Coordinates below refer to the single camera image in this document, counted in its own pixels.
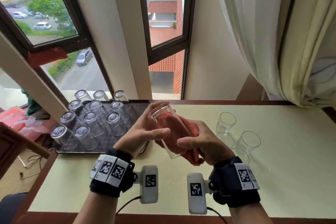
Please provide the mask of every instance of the forearm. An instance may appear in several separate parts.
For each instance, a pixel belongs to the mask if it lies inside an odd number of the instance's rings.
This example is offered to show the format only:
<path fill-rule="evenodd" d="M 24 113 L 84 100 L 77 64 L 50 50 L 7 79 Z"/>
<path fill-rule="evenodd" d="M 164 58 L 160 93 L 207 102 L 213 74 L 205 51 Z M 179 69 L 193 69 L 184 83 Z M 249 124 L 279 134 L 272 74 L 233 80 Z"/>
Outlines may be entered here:
<path fill-rule="evenodd" d="M 260 203 L 229 208 L 233 224 L 272 224 Z"/>
<path fill-rule="evenodd" d="M 90 192 L 73 224 L 113 224 L 118 199 Z"/>

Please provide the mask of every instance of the white table surface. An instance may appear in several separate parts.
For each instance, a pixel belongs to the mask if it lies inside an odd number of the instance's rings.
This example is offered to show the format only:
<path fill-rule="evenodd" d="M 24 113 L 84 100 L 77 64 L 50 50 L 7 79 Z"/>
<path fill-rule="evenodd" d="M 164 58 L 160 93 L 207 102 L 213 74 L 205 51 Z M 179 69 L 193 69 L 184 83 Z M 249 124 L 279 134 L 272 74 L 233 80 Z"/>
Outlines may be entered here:
<path fill-rule="evenodd" d="M 296 106 L 174 105 L 189 119 L 203 120 L 212 131 L 219 114 L 237 118 L 231 134 L 235 140 L 246 130 L 261 138 L 252 152 L 250 166 L 259 182 L 261 202 L 271 217 L 336 218 L 336 124 L 320 109 Z M 29 211 L 79 212 L 88 193 L 88 174 L 98 155 L 59 155 Z M 143 165 L 159 168 L 159 201 L 141 205 L 134 201 L 122 210 L 130 214 L 188 215 L 188 173 L 208 178 L 212 167 L 194 167 L 178 157 L 171 160 L 165 149 L 150 143 L 145 154 L 133 161 L 135 171 Z M 118 208 L 139 195 L 139 185 L 121 195 Z M 207 194 L 207 205 L 223 216 L 227 206 Z"/>

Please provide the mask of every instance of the glass pane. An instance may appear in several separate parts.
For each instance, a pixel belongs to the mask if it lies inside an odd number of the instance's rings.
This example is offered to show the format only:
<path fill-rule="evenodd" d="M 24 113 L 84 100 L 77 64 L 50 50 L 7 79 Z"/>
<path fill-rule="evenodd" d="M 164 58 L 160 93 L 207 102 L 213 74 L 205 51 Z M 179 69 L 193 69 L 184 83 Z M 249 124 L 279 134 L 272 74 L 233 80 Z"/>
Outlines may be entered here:
<path fill-rule="evenodd" d="M 41 66 L 68 101 L 76 99 L 74 94 L 77 90 L 86 90 L 91 98 L 95 91 L 103 90 L 111 98 L 91 48 L 69 53 L 68 56 L 67 59 Z"/>
<path fill-rule="evenodd" d="M 147 0 L 152 46 L 182 35 L 183 10 L 184 0 Z"/>
<path fill-rule="evenodd" d="M 78 35 L 63 0 L 0 0 L 33 45 Z"/>
<path fill-rule="evenodd" d="M 7 110 L 27 103 L 27 97 L 22 93 L 21 87 L 0 68 L 0 108 Z"/>
<path fill-rule="evenodd" d="M 184 50 L 149 66 L 153 99 L 180 99 Z"/>

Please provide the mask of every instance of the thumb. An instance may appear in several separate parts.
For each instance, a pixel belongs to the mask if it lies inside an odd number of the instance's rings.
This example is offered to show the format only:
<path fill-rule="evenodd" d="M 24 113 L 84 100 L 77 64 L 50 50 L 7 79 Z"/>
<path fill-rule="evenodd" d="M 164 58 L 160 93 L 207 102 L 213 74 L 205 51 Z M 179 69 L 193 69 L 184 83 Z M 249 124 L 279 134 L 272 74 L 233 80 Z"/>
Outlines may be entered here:
<path fill-rule="evenodd" d="M 183 137 L 177 140 L 177 146 L 184 149 L 201 148 L 203 142 L 198 137 Z"/>
<path fill-rule="evenodd" d="M 146 141 L 164 139 L 168 137 L 169 135 L 170 135 L 169 128 L 158 128 L 158 129 L 145 132 Z"/>

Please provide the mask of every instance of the table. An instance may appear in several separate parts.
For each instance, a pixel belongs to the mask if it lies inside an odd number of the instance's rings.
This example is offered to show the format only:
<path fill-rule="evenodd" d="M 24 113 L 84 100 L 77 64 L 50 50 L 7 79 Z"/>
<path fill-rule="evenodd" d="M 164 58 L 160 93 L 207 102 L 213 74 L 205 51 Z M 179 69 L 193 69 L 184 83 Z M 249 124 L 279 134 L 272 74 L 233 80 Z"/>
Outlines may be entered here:
<path fill-rule="evenodd" d="M 174 101 L 176 112 L 203 120 L 212 131 L 219 114 L 237 118 L 231 133 L 235 140 L 246 130 L 261 138 L 250 166 L 259 182 L 261 202 L 275 223 L 336 223 L 336 124 L 320 109 L 302 109 L 287 102 Z M 97 155 L 59 155 L 48 159 L 17 214 L 17 223 L 72 223 L 89 193 L 88 173 Z M 159 201 L 141 205 L 134 201 L 116 218 L 117 223 L 221 223 L 212 212 L 207 216 L 188 213 L 186 175 L 200 172 L 207 178 L 212 167 L 191 166 L 184 158 L 170 160 L 165 150 L 151 143 L 145 154 L 133 161 L 135 171 L 143 165 L 159 167 Z M 139 195 L 134 185 L 122 194 L 118 207 Z M 207 194 L 208 206 L 229 216 Z"/>

